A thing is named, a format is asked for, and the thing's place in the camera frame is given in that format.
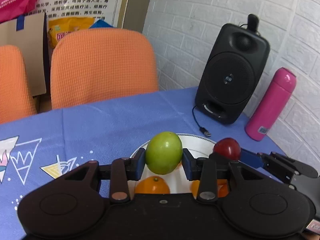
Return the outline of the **pink thermos bottle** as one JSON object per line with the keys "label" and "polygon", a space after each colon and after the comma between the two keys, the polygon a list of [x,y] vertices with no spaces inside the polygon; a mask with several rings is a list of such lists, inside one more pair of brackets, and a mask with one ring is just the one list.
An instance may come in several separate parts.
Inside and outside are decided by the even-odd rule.
{"label": "pink thermos bottle", "polygon": [[297,78],[288,69],[279,68],[249,122],[247,135],[261,141],[280,116],[297,84]]}

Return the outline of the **brown paper bag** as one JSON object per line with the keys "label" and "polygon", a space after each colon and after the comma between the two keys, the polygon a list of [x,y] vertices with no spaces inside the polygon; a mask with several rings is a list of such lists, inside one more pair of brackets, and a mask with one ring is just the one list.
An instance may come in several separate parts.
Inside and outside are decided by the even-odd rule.
{"label": "brown paper bag", "polygon": [[50,63],[47,18],[44,12],[1,24],[1,45],[13,45],[23,54],[32,96],[49,91]]}

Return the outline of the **blue patterned tablecloth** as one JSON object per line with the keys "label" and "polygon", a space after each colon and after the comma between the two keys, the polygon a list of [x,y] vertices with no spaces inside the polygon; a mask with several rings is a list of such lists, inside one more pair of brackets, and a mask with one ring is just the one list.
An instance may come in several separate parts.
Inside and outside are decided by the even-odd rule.
{"label": "blue patterned tablecloth", "polygon": [[257,142],[244,130],[247,117],[224,126],[193,110],[195,88],[169,90],[90,103],[1,125],[1,239],[21,239],[17,217],[20,200],[51,181],[43,167],[61,164],[70,171],[90,160],[109,164],[129,157],[154,135],[200,135],[200,127],[213,141],[230,137],[251,152],[279,152],[270,139]]}

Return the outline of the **large orange mandarin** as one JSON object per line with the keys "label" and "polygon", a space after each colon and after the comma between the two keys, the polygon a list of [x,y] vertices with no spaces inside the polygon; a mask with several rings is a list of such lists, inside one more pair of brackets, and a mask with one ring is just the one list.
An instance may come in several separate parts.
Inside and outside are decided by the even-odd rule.
{"label": "large orange mandarin", "polygon": [[163,178],[150,176],[138,182],[135,194],[170,194],[170,188]]}

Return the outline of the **yellow snack bag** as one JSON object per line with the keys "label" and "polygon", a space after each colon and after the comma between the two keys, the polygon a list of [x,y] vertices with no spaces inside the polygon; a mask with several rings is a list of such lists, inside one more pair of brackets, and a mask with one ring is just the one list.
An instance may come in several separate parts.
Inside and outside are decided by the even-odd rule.
{"label": "yellow snack bag", "polygon": [[92,17],[65,17],[48,22],[48,39],[52,49],[69,33],[90,28],[112,28],[113,26],[103,20]]}

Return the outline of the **right orange chair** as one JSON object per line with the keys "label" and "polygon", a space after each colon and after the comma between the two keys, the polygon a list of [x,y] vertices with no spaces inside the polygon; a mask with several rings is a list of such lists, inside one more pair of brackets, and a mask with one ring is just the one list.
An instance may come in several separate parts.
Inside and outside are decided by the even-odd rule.
{"label": "right orange chair", "polygon": [[141,33],[119,28],[73,32],[53,50],[52,109],[158,91],[156,57]]}

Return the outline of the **orange chair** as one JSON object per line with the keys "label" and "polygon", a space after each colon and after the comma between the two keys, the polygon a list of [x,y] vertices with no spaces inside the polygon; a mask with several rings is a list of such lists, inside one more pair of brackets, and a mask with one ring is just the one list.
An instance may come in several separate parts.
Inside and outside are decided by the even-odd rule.
{"label": "orange chair", "polygon": [[119,28],[73,32],[53,50],[52,109],[158,91],[156,57],[141,33]]}
{"label": "orange chair", "polygon": [[19,48],[1,46],[0,71],[1,124],[35,115],[37,110]]}

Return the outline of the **left orange chair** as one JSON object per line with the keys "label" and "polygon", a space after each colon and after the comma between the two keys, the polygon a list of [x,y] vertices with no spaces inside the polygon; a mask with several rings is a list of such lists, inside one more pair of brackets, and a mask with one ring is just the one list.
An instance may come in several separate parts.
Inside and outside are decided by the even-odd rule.
{"label": "left orange chair", "polygon": [[1,124],[35,115],[37,110],[19,48],[1,46],[0,71]]}

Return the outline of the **small orange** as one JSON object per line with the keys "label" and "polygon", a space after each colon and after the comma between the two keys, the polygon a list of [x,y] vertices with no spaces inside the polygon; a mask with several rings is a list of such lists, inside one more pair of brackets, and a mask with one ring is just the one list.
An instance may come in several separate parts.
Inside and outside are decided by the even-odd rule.
{"label": "small orange", "polygon": [[217,180],[217,194],[219,198],[223,198],[229,194],[228,181],[226,179]]}
{"label": "small orange", "polygon": [[199,190],[199,185],[200,185],[200,181],[199,180],[194,180],[192,181],[191,185],[190,185],[190,191],[193,195],[193,197],[196,199],[197,198],[197,193]]}

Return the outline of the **black speaker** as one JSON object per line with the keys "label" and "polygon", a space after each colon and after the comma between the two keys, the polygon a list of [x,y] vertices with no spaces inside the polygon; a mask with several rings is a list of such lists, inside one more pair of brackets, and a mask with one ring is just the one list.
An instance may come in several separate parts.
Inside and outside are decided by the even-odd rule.
{"label": "black speaker", "polygon": [[264,71],[269,42],[258,33],[259,18],[224,24],[216,38],[195,96],[196,107],[214,120],[234,123]]}

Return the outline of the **green apple fruit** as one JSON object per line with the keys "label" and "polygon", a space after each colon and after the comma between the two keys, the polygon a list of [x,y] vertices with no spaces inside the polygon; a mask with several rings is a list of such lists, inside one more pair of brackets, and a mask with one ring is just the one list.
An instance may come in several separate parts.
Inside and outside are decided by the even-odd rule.
{"label": "green apple fruit", "polygon": [[161,132],[148,142],[145,163],[151,172],[166,175],[178,167],[182,155],[179,136],[174,132]]}

